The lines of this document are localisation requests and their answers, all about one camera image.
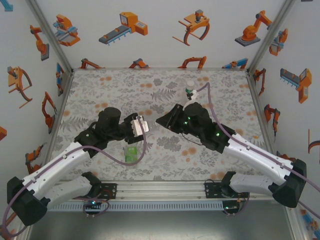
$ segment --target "white wall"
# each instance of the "white wall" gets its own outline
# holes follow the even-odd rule
[[[320,185],[320,151],[315,146],[308,154],[308,129],[311,142],[320,139],[320,1],[297,1],[280,30],[288,28],[288,38],[278,56],[265,54],[258,69],[266,69],[265,91],[260,96],[262,105],[270,104],[281,114],[278,121],[276,150],[307,164],[307,176]],[[300,75],[305,68],[312,74],[309,96],[304,103],[298,102],[298,92],[280,79],[280,69]],[[256,88],[260,91],[261,80]],[[320,194],[306,185],[301,200],[320,214]]]
[[[12,12],[5,12],[0,4],[0,126],[7,130],[7,136],[0,141],[1,219],[7,206],[7,181],[14,176],[23,178],[28,175],[25,154],[48,142],[35,163],[40,164],[46,157],[51,135],[42,114],[45,91],[50,94],[58,111],[63,98],[57,94],[56,64],[59,60],[55,52],[50,48],[49,59],[41,61],[36,38],[30,33],[30,25],[39,27],[39,24],[25,1],[9,2],[13,4]],[[44,34],[39,35],[44,43],[48,43]],[[23,97],[18,91],[8,93],[14,88],[8,87],[9,66],[24,69],[32,82],[32,87],[25,90],[25,94],[33,99],[20,109],[19,106],[25,102]],[[22,82],[24,87],[28,85],[24,77]],[[49,103],[46,110],[48,114],[54,114]]]
[[[81,65],[81,59],[107,68],[128,68],[133,61],[142,58],[150,67],[180,66],[190,57],[207,56],[204,67],[217,67],[243,58],[250,64],[261,42],[243,47],[235,38],[242,36],[248,25],[253,25],[256,14],[265,10],[274,20],[283,0],[37,0],[47,21],[52,24],[56,15],[69,18],[81,40],[73,46],[61,46],[73,68]],[[210,19],[210,30],[204,40],[189,36],[187,46],[172,36],[183,39],[186,27],[178,23],[198,9]],[[99,38],[121,25],[119,14],[133,12],[148,25],[148,35],[129,34],[110,46]],[[257,36],[267,34],[267,26],[261,24]]]

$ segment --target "patterned table surface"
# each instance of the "patterned table surface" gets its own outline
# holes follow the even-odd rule
[[[78,165],[65,180],[91,171],[101,180],[187,181],[222,179],[227,171],[259,174],[243,161],[196,145],[154,122],[169,112],[184,97],[186,82],[196,88],[211,84],[211,97],[219,120],[235,129],[250,142],[264,148],[257,113],[244,71],[227,70],[77,70],[55,140],[52,158],[65,149],[81,131],[98,119],[106,107],[121,111],[121,119],[139,113],[151,126],[147,152],[136,166],[122,166],[97,154]],[[197,102],[209,110],[207,91],[201,91]],[[196,138],[186,135],[190,140]],[[110,142],[105,149],[124,161],[123,141]],[[143,143],[136,143],[140,155]]]

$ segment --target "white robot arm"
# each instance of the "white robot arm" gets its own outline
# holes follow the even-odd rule
[[[118,109],[107,107],[99,113],[97,122],[93,122],[88,129],[82,131],[74,142],[52,161],[23,179],[13,177],[8,181],[8,204],[18,191],[26,188],[11,206],[25,226],[39,221],[57,204],[76,197],[89,200],[101,193],[101,181],[91,172],[83,173],[72,181],[56,184],[77,165],[91,159],[98,150],[105,149],[108,142],[125,140],[132,144],[144,139],[143,135],[149,131],[149,127],[142,116],[133,113],[119,124],[120,116],[121,112]]]
[[[220,184],[224,196],[233,197],[244,192],[258,193],[272,196],[289,208],[297,206],[306,182],[289,170],[306,177],[307,166],[300,159],[291,162],[275,156],[245,140],[233,129],[222,125],[231,136],[229,137],[216,122],[212,122],[208,111],[192,97],[189,104],[184,107],[176,104],[169,113],[158,118],[156,123],[177,134],[191,134],[199,138],[206,148],[241,159],[264,174],[253,176],[228,171]]]

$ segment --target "metal frame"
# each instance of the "metal frame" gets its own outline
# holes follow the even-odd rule
[[[36,20],[40,24],[42,31],[45,33],[46,37],[48,38],[48,41],[51,44],[52,49],[54,49],[54,51],[58,55],[65,71],[70,76],[70,78],[67,79],[66,87],[63,93],[64,96],[63,96],[61,109],[57,116],[56,124],[53,127],[51,143],[49,145],[47,156],[45,158],[45,163],[47,163],[51,159],[51,154],[53,151],[55,139],[58,134],[60,121],[63,116],[63,109],[66,106],[66,102],[68,99],[68,95],[70,92],[70,88],[71,88],[71,84],[74,76],[72,75],[73,69],[66,55],[61,49],[60,44],[56,40],[50,25],[48,24],[39,5],[37,4],[37,1],[26,0],[26,2],[29,5]],[[289,14],[295,2],[296,0],[285,0],[285,2],[283,3],[281,9],[279,10],[279,13],[277,14],[275,20],[272,23],[272,27],[268,31],[266,37],[262,41],[261,47],[258,49],[255,57],[253,58],[252,63],[248,70],[248,75],[247,75],[249,89],[252,95],[254,106],[256,107],[257,117],[258,117],[260,128],[262,131],[263,139],[264,139],[267,150],[273,154],[275,153],[275,149],[272,144],[271,137],[267,131],[267,127],[266,127],[267,122],[266,122],[266,119],[264,118],[263,108],[261,106],[258,93],[255,88],[253,73],[255,72],[264,54],[268,50],[275,35],[277,35],[277,32],[280,29],[281,24],[284,22],[286,16]],[[188,71],[188,70],[201,71],[201,69],[197,69],[197,68],[182,69],[182,71]],[[223,69],[221,68],[214,68],[214,70],[223,71]],[[239,71],[239,70],[226,69],[225,71]],[[204,181],[112,181],[112,183],[118,184],[117,197],[115,200],[113,200],[114,202],[184,201],[187,203],[188,201],[208,201],[208,199],[206,199],[205,192],[204,192],[204,186],[203,186]],[[227,201],[227,200],[234,200],[234,198],[224,199],[224,201]],[[252,194],[250,200],[251,201],[260,201],[260,200],[274,201],[272,197],[260,195],[260,194]],[[221,199],[213,198],[211,199],[211,201],[221,201]],[[301,228],[298,208],[295,208],[295,209],[284,208],[284,209],[286,210],[286,213],[288,216],[288,224],[291,227],[291,231],[293,235],[292,237],[297,240],[298,239],[306,240],[307,234],[306,234],[306,231],[304,231],[304,228]],[[26,235],[28,234],[31,228],[32,227],[29,227],[25,231],[25,233],[19,236],[17,239],[26,239]]]
[[[268,152],[275,154],[276,153],[275,146],[271,141],[271,136],[269,132],[267,131],[267,120],[264,116],[264,109],[261,105],[258,92],[256,90],[255,80],[253,78],[253,75],[250,74],[250,72],[247,74],[247,80],[248,80],[248,85],[251,92],[253,104],[256,107],[256,114],[258,117],[258,121],[260,124],[266,149],[268,150]],[[291,228],[293,239],[308,240],[309,237],[307,234],[307,230],[305,227],[302,227],[303,224],[300,221],[299,207],[296,207],[296,208],[283,207],[283,208],[285,209],[285,212],[287,214],[288,225]]]
[[[295,2],[297,0],[285,0],[282,7],[280,8],[277,16],[275,17],[274,21],[272,22],[271,28],[266,34],[265,38],[262,41],[262,44],[258,51],[256,52],[251,65],[249,67],[249,73],[253,75],[258,67],[258,64],[260,63],[261,59],[265,55],[266,51],[270,47],[272,41],[274,40],[275,36],[278,35],[278,31],[282,25],[282,23],[285,21],[287,15],[291,11],[292,7],[294,6]]]
[[[65,83],[65,89],[63,90],[62,104],[60,106],[59,113],[55,117],[55,121],[54,121],[54,124],[53,124],[53,129],[52,129],[52,132],[51,132],[51,136],[52,136],[51,137],[51,141],[50,141],[49,148],[48,148],[48,151],[46,153],[45,159],[43,161],[44,164],[47,164],[51,160],[51,155],[52,155],[52,152],[54,150],[54,145],[55,145],[56,138],[57,138],[57,135],[58,135],[61,119],[62,119],[63,114],[64,114],[64,110],[65,110],[65,107],[66,107],[67,99],[68,99],[68,96],[69,96],[69,92],[70,92],[71,84],[72,84],[73,80],[74,80],[74,74],[72,73],[72,75],[67,78],[66,83]]]
[[[45,34],[46,38],[48,39],[52,49],[57,54],[59,60],[61,61],[61,64],[63,65],[63,69],[65,72],[68,73],[68,75],[71,76],[73,69],[63,52],[58,40],[55,37],[54,32],[51,29],[51,26],[49,25],[47,19],[45,18],[45,15],[43,14],[42,10],[40,9],[38,3],[36,0],[25,0],[28,4],[31,12],[33,13],[33,16],[37,20],[37,22],[40,25],[40,28],[42,32]]]
[[[197,67],[187,67],[187,68],[175,68],[175,67],[149,67],[149,68],[129,68],[129,67],[112,67],[112,68],[75,68],[73,69],[74,72],[77,71],[105,71],[105,70],[128,70],[130,69],[131,71],[154,71],[154,70],[159,70],[159,71],[245,71],[245,69],[240,69],[240,68],[221,68],[221,67],[206,67],[206,68],[197,68]]]

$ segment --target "green object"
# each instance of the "green object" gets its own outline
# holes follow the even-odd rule
[[[191,94],[192,91],[193,91],[193,90],[189,90],[189,89],[187,89],[187,88],[185,89],[185,92],[186,92],[187,94]]]
[[[128,146],[124,149],[124,159],[128,164],[132,164],[138,160],[138,151],[136,146]]]

